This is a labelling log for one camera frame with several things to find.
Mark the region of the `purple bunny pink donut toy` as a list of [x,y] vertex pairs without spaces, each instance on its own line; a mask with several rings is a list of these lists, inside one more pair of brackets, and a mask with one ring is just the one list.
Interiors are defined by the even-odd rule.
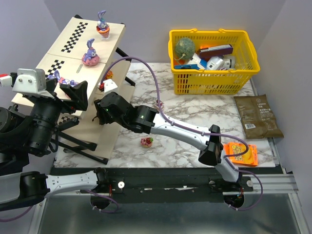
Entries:
[[69,84],[72,87],[78,85],[78,82],[76,82],[74,80],[69,80],[69,79],[61,77],[58,70],[56,70],[52,75],[48,75],[47,78],[48,79],[56,78],[58,80],[59,84]]

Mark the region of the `orange dragon toy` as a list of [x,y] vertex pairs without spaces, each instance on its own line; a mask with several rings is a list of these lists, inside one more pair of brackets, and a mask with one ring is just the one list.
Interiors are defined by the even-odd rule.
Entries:
[[111,70],[109,70],[108,72],[107,72],[107,74],[106,74],[106,76],[105,76],[105,80],[107,80],[107,79],[112,79],[113,78],[113,72],[111,71]]

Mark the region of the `strawberry tart toy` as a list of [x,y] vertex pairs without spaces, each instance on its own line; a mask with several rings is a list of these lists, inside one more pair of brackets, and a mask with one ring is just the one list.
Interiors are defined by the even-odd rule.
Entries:
[[142,147],[150,148],[153,144],[154,139],[152,137],[144,137],[140,140]]

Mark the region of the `strawberry cake slice toy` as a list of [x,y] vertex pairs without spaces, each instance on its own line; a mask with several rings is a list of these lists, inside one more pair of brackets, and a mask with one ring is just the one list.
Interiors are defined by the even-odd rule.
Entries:
[[158,100],[156,100],[155,108],[156,108],[157,110],[160,110],[160,109],[163,109],[163,107],[164,107],[163,102],[160,101],[160,104],[158,104]]

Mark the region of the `purple bunny cupcake toy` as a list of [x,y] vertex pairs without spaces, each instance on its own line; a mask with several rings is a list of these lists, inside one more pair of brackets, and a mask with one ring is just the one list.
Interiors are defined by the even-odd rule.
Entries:
[[104,15],[106,10],[98,12],[97,32],[102,36],[102,39],[108,39],[110,33],[110,26],[107,24]]

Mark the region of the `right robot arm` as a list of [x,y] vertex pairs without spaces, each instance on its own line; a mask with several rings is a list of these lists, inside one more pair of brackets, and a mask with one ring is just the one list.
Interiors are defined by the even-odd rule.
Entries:
[[94,105],[101,125],[115,122],[134,133],[161,135],[188,143],[200,151],[200,163],[215,167],[224,181],[238,182],[238,168],[225,156],[217,125],[200,128],[163,116],[155,108],[131,105],[116,92],[95,100]]

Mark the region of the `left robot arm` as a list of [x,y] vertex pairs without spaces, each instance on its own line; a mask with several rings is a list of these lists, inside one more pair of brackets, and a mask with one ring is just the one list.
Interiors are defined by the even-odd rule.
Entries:
[[60,88],[69,100],[60,100],[54,89],[57,80],[47,81],[49,97],[24,95],[34,103],[28,116],[18,112],[17,105],[0,110],[0,209],[1,211],[29,207],[46,197],[75,190],[96,190],[108,183],[104,168],[82,174],[54,176],[40,172],[22,171],[29,163],[29,155],[42,157],[66,147],[59,142],[61,113],[73,113],[88,107],[87,86],[83,81],[72,87],[62,84]]

